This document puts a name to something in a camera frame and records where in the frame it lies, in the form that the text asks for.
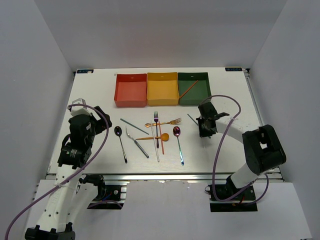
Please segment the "black spoon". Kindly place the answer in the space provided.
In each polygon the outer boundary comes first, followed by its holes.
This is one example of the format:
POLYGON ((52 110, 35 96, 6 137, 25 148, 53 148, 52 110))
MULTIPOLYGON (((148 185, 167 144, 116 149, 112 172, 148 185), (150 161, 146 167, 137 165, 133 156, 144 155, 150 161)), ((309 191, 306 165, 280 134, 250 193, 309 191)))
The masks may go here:
POLYGON ((114 133, 119 138, 121 149, 122 149, 122 154, 123 154, 123 158, 124 158, 124 162, 127 164, 128 163, 128 159, 127 159, 127 156, 126 156, 126 153, 125 153, 125 149, 124 149, 124 146, 123 146, 123 143, 122 143, 122 139, 121 139, 121 136, 122 136, 122 133, 123 133, 121 127, 120 126, 116 126, 114 128, 114 133))

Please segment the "iridescent rainbow spoon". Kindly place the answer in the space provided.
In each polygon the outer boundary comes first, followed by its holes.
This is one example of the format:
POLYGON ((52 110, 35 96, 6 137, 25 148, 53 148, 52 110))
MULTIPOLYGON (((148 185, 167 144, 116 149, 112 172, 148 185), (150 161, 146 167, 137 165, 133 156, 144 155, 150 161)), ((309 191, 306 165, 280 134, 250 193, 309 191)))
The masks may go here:
POLYGON ((173 134, 177 138, 177 144, 178 144, 178 149, 179 149, 179 157, 180 157, 181 165, 184 166, 185 163, 184 163, 181 144, 180 144, 180 140, 179 140, 179 136, 181 135, 181 129, 178 126, 175 126, 173 128, 173 134))

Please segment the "silver fork teal handle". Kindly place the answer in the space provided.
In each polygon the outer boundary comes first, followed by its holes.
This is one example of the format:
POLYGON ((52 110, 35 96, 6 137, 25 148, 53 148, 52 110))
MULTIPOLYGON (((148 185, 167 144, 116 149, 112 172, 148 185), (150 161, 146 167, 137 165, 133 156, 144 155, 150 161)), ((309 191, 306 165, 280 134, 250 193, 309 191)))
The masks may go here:
POLYGON ((147 154, 147 152, 142 148, 142 146, 137 142, 136 139, 134 139, 129 133, 128 133, 128 129, 127 127, 125 127, 125 132, 126 132, 126 135, 128 136, 129 139, 131 139, 134 144, 139 148, 139 150, 144 154, 144 156, 149 159, 149 155, 147 154))

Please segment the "orange chopstick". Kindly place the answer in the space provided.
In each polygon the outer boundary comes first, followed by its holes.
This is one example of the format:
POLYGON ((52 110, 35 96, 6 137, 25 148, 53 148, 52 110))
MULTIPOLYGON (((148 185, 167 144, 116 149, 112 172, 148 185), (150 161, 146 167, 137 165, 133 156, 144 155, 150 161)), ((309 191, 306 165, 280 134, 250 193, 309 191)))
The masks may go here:
POLYGON ((199 80, 196 80, 179 98, 181 99, 182 97, 184 97, 198 82, 199 80))
POLYGON ((160 141, 161 141, 161 150, 162 150, 162 154, 165 154, 165 150, 164 150, 164 144, 163 144, 163 139, 162 139, 162 130, 161 130, 161 126, 160 123, 158 124, 158 128, 159 128, 159 132, 160 132, 160 141))

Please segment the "yellow plastic spoon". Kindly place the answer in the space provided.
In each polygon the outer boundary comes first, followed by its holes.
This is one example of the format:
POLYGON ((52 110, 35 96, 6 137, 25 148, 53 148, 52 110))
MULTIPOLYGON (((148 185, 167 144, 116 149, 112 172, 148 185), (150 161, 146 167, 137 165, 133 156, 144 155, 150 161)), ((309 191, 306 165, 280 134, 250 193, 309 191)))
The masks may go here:
MULTIPOLYGON (((155 139, 157 140, 162 140, 163 142, 167 142, 169 140, 170 136, 168 133, 163 133, 161 136, 156 136, 155 139)), ((141 138, 136 138, 136 141, 142 141, 142 140, 152 140, 153 137, 141 137, 141 138)))

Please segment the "white chopstick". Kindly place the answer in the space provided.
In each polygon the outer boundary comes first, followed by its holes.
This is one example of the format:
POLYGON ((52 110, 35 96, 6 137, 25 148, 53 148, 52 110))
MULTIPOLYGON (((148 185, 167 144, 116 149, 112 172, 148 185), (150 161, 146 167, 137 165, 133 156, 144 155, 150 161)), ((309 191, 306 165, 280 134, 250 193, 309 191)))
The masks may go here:
POLYGON ((157 162, 159 163, 160 162, 160 158, 159 158, 159 153, 158 153, 158 149, 157 149, 157 143, 156 143, 156 136, 155 136, 155 133, 154 133, 154 129, 153 129, 153 126, 152 126, 152 123, 151 123, 151 133, 152 133, 152 138, 153 138, 153 144, 154 144, 154 149, 155 149, 155 154, 156 154, 156 159, 157 159, 157 162))

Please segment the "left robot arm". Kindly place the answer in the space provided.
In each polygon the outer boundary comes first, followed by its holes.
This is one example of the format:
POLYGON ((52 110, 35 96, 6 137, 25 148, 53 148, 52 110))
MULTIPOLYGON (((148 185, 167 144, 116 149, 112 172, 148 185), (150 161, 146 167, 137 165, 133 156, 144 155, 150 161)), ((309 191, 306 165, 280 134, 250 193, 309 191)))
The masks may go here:
POLYGON ((106 193, 100 175, 81 175, 97 156, 92 153, 95 136, 112 126, 110 116, 99 106, 84 103, 73 103, 68 109, 69 134, 61 144, 54 187, 44 194, 48 202, 35 227, 26 230, 26 240, 74 240, 76 217, 106 193))

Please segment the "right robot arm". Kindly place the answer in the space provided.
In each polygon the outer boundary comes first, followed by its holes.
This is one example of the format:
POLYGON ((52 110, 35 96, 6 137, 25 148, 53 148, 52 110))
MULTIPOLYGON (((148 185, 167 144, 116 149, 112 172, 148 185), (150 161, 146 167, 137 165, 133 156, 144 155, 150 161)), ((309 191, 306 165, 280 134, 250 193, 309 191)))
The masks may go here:
POLYGON ((217 202, 236 200, 243 195, 261 175, 283 165, 286 160, 285 151, 280 143, 275 129, 267 124, 250 129, 249 125, 237 123, 237 117, 231 117, 226 112, 218 113, 210 102, 201 103, 198 106, 200 117, 198 122, 199 136, 211 137, 221 133, 222 137, 218 144, 213 160, 212 168, 212 194, 217 202), (243 144, 245 164, 231 174, 220 191, 216 189, 215 175, 219 154, 223 142, 229 136, 243 144))

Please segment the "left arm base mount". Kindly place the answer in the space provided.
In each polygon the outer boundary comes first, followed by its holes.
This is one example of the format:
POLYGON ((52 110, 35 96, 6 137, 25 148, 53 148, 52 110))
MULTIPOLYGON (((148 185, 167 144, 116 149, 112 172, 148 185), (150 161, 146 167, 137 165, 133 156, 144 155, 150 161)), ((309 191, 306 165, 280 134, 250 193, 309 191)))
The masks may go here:
POLYGON ((79 189, 84 186, 85 190, 93 186, 97 190, 96 196, 88 204, 87 209, 97 210, 121 210, 124 203, 120 203, 121 199, 121 185, 106 184, 102 175, 85 174, 79 179, 79 189))

